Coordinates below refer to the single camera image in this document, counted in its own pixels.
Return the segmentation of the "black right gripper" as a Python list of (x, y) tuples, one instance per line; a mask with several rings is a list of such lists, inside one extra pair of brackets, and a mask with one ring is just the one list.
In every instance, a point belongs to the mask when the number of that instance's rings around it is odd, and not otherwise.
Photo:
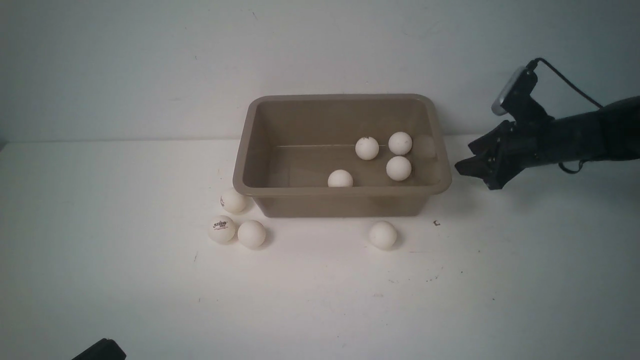
[(554, 121), (537, 127), (502, 121), (489, 133), (468, 144), (473, 156), (456, 162), (455, 170), (461, 176), (484, 178), (483, 182), (490, 191), (502, 190), (522, 171), (553, 163), (541, 139)]

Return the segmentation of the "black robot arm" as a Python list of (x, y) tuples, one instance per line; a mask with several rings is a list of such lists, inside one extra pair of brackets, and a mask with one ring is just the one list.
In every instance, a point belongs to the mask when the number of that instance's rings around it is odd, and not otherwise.
[(472, 157), (455, 170), (478, 178), (492, 191), (502, 189), (522, 171), (567, 162), (633, 161), (639, 158), (638, 96), (613, 102), (592, 112), (560, 119), (501, 122), (469, 143)]

